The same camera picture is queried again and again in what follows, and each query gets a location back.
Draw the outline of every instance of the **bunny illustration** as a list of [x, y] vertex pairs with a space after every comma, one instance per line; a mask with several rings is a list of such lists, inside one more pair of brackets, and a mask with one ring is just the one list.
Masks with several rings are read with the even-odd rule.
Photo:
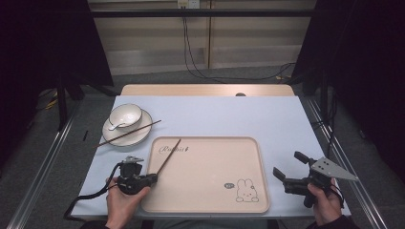
[[258, 202], [256, 189], [251, 179], [238, 180], [237, 202]]

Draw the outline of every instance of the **human hand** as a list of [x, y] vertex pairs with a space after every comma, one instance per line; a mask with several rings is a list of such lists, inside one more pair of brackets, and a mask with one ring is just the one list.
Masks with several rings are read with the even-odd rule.
[[[336, 192], [334, 178], [331, 180], [331, 189]], [[316, 202], [313, 205], [313, 214], [315, 215], [316, 224], [322, 226], [326, 223], [332, 222], [342, 216], [340, 199], [334, 193], [328, 196], [325, 192], [313, 184], [308, 185], [309, 191], [316, 197]]]
[[140, 201], [149, 193], [150, 187], [144, 187], [135, 195], [126, 195], [117, 187], [117, 178], [114, 177], [108, 187], [107, 208], [108, 220], [105, 224], [110, 229], [123, 228], [132, 218]]

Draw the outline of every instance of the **chopsticks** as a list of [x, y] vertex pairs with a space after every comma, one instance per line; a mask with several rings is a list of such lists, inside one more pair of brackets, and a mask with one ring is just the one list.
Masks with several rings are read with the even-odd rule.
[[140, 130], [142, 130], [142, 129], [146, 128], [146, 127], [152, 126], [152, 125], [154, 125], [154, 124], [156, 124], [156, 123], [158, 123], [158, 122], [160, 122], [160, 121], [161, 121], [161, 120], [156, 121], [156, 122], [152, 122], [152, 123], [149, 124], [149, 125], [146, 125], [146, 126], [142, 126], [142, 127], [140, 127], [140, 128], [137, 128], [137, 129], [135, 129], [134, 131], [130, 131], [130, 132], [124, 134], [124, 135], [119, 135], [119, 136], [117, 136], [117, 137], [114, 137], [113, 139], [110, 139], [110, 140], [108, 140], [108, 141], [104, 141], [103, 143], [101, 143], [101, 144], [99, 144], [99, 145], [96, 145], [95, 148], [100, 147], [100, 146], [105, 145], [105, 144], [108, 144], [108, 143], [110, 143], [110, 142], [112, 142], [112, 141], [115, 141], [115, 140], [117, 140], [117, 139], [119, 139], [119, 138], [122, 138], [122, 137], [124, 137], [124, 136], [130, 135], [130, 134], [132, 134], [132, 133], [134, 133], [134, 132], [140, 131]]
[[179, 146], [181, 142], [181, 138], [179, 139], [178, 143], [175, 145], [175, 147], [173, 147], [172, 151], [170, 152], [169, 156], [166, 158], [166, 160], [161, 164], [160, 168], [158, 169], [158, 172], [156, 173], [156, 175], [159, 175], [161, 170], [163, 169], [164, 165], [166, 165], [167, 161], [169, 160], [170, 156], [173, 155], [173, 153], [175, 153], [177, 147]]

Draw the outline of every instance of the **rectangular tray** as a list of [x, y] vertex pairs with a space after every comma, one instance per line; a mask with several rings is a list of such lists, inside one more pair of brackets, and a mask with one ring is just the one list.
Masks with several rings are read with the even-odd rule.
[[148, 174], [158, 171], [180, 138], [158, 182], [142, 201], [143, 210], [263, 213], [268, 209], [259, 146], [251, 137], [158, 137], [152, 144]]

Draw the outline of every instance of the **saucer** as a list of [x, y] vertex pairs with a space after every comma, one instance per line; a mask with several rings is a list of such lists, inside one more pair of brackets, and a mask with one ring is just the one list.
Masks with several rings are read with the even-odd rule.
[[[149, 115], [149, 113], [145, 112], [142, 110], [142, 120], [140, 121], [139, 128], [149, 125], [152, 123], [152, 117]], [[104, 126], [102, 127], [102, 136], [104, 137], [105, 140], [110, 140], [113, 139], [114, 137], [118, 137], [120, 135], [125, 135], [125, 132], [121, 132], [120, 130], [113, 130], [110, 131], [109, 128], [111, 128], [111, 123], [109, 119], [104, 122]], [[114, 140], [110, 142], [110, 144], [115, 145], [115, 146], [129, 146], [129, 145], [135, 145], [140, 142], [142, 142], [148, 135], [149, 132], [151, 131], [152, 126], [148, 126], [142, 130], [139, 130], [137, 132], [134, 132], [130, 135], [124, 136], [122, 138], [119, 138], [117, 140]]]

